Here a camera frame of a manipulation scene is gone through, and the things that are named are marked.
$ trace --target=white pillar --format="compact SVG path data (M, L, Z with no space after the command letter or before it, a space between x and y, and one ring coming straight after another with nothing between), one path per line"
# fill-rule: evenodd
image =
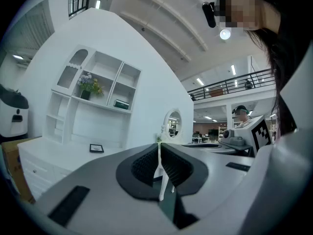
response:
M227 129L233 128L233 116L231 111L231 104L226 104Z

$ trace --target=white shelf unit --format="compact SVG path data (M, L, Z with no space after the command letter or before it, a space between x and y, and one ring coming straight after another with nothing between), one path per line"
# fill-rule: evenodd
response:
M70 97L52 91L47 109L43 136L63 143L63 130Z
M76 55L78 48L88 51L84 59L82 53ZM75 51L73 53L76 57L68 59L66 64L67 67L78 69L79 75L65 75L64 81L70 81L67 82L70 86L66 91L63 88L53 88L57 92L52 91L53 97L49 103L46 137L63 144L77 141L102 144L104 148L123 149L141 70L89 47L78 46ZM82 74L87 75L88 72L91 73L92 80L98 80L104 94L91 93L89 100L85 100L80 98L82 91L77 82ZM56 111L52 107L56 95L66 98L66 109L59 107L60 110ZM129 108L114 107L117 99L129 103Z
M223 137L223 133L224 133L225 130L227 130L226 127L219 127L219 141Z

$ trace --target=black slot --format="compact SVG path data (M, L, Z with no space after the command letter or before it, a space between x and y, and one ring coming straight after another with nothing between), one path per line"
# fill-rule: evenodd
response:
M233 168L233 169L237 169L237 170L243 170L243 171L249 171L250 167L247 165L243 165L243 164L236 164L233 162L229 162L227 165L227 167Z
M12 123L14 123L14 122L22 122L22 121L23 121L23 116L21 116L21 115L13 115Z
M59 225L65 226L81 205L84 198L90 191L84 186L75 186L74 189L55 207L48 215L50 219Z

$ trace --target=black hair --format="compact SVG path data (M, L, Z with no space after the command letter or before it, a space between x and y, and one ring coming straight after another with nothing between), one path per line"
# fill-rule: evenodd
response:
M272 74L276 83L276 99L272 109L277 110L277 119L281 135L292 132L296 128L295 121L280 96L280 92L300 64L310 42L310 37L303 39L297 34L295 15L302 18L305 5L296 11L292 0L264 0L276 9L281 15L279 34L269 29L261 28L246 31L255 45L262 49L268 56Z

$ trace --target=round mirror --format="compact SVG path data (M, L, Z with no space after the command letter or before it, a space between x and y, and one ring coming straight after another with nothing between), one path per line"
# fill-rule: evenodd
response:
M167 120L167 133L171 138L175 138L181 131L181 116L178 111L173 111Z

